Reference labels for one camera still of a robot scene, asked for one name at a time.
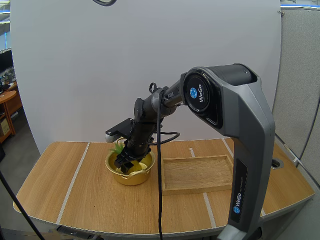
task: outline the black cable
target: black cable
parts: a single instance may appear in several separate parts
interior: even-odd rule
[[[18,207],[18,209],[20,210],[20,212],[22,213],[22,215],[24,216],[25,220],[29,223],[30,227],[33,229],[33,231],[37,234],[37,236],[41,239],[41,240],[45,240],[45,238],[42,236],[42,234],[39,232],[39,230],[37,229],[37,227],[35,226],[35,224],[31,221],[30,217],[28,216],[28,214],[26,213],[26,211],[24,210],[24,208],[22,207],[22,205],[20,204],[19,200],[17,199],[16,195],[14,194],[14,192],[11,190],[10,186],[8,185],[5,177],[2,175],[2,172],[0,171],[0,179],[1,182],[3,184],[3,186],[5,187],[6,191],[9,193],[10,197],[12,198],[12,200],[14,201],[15,205]]]
[[[104,7],[110,7],[111,5],[115,4],[117,0],[110,0],[110,1],[92,0],[92,1]]]
[[[158,113],[156,120],[156,151],[157,151],[157,162],[158,162],[158,188],[159,188],[159,215],[158,215],[158,228],[160,240],[163,240],[162,237],[162,226],[161,226],[161,218],[162,218],[162,180],[161,180],[161,101],[164,92],[161,91],[159,93],[159,104],[158,104]]]
[[[161,131],[160,134],[164,134],[164,135],[173,135],[175,134],[173,137],[170,137],[166,140],[163,140],[160,142],[160,144],[166,144],[174,139],[176,139],[177,137],[180,136],[180,132],[177,132],[177,131]],[[149,144],[150,146],[155,146],[155,145],[158,145],[158,140],[157,142],[150,142],[149,140],[146,142],[147,144]]]

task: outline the wooden tray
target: wooden tray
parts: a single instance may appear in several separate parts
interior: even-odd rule
[[[162,195],[196,194],[232,188],[228,155],[162,159]]]

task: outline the white tape line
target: white tape line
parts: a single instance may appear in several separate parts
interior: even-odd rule
[[[229,147],[228,144],[226,143],[226,140],[225,140],[224,138],[222,138],[221,140],[222,140],[222,142],[224,143],[226,149],[228,149],[231,157],[234,157],[234,153],[231,151],[230,147]]]
[[[88,142],[88,144],[87,144],[87,146],[86,146],[86,148],[85,148],[85,150],[84,150],[84,153],[83,153],[83,155],[82,155],[82,158],[81,158],[81,160],[80,160],[80,162],[79,162],[79,164],[78,164],[78,167],[77,167],[76,170],[75,170],[75,173],[74,173],[73,178],[72,178],[72,180],[71,180],[71,182],[70,182],[68,191],[66,192],[66,195],[65,195],[65,197],[64,197],[64,201],[63,201],[63,204],[62,204],[62,206],[61,206],[60,213],[59,213],[59,216],[58,216],[55,224],[58,224],[58,225],[60,224],[60,220],[61,220],[61,218],[62,218],[62,214],[64,214],[64,210],[65,210],[65,207],[66,207],[66,204],[67,204],[69,195],[70,195],[70,193],[71,193],[71,189],[72,189],[72,187],[73,187],[73,185],[74,185],[74,183],[75,183],[76,177],[77,177],[78,172],[79,172],[80,167],[81,167],[81,164],[82,164],[82,162],[83,162],[84,159],[85,159],[85,156],[86,156],[86,154],[87,154],[89,145],[90,145],[90,142]]]
[[[208,195],[207,195],[206,192],[203,193],[203,198],[204,198],[204,201],[205,201],[206,209],[208,210],[211,227],[214,229],[214,228],[217,227],[217,225],[216,225],[215,217],[214,217],[214,214],[212,213],[212,209],[211,209],[211,206],[210,206],[209,198],[208,198]]]
[[[193,148],[190,147],[189,150],[190,150],[191,156],[194,158],[195,157],[195,152],[194,152]]]

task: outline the bowl rim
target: bowl rim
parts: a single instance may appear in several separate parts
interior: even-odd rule
[[[127,174],[127,173],[121,173],[121,172],[118,172],[118,171],[113,170],[112,167],[111,167],[110,164],[109,164],[109,161],[108,161],[108,159],[109,159],[113,154],[116,154],[116,153],[113,152],[113,151],[110,151],[110,152],[108,153],[108,155],[105,157],[105,160],[104,160],[104,163],[105,163],[106,167],[107,167],[113,174],[117,174],[117,175],[120,175],[120,176],[126,176],[126,177],[128,177],[130,174],[134,173],[134,171],[131,172],[131,173],[129,173],[129,174]],[[147,172],[152,168],[152,166],[153,166],[153,165],[155,164],[155,162],[156,162],[156,156],[155,156],[155,154],[154,154],[152,151],[149,152],[147,155],[149,155],[149,154],[151,155],[151,164],[150,164],[146,169],[144,169],[144,170],[147,171]]]

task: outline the computer monitor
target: computer monitor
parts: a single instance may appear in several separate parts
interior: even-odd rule
[[[12,51],[4,51],[0,53],[0,73],[5,71],[7,68],[10,68],[14,65],[14,60],[12,58]]]

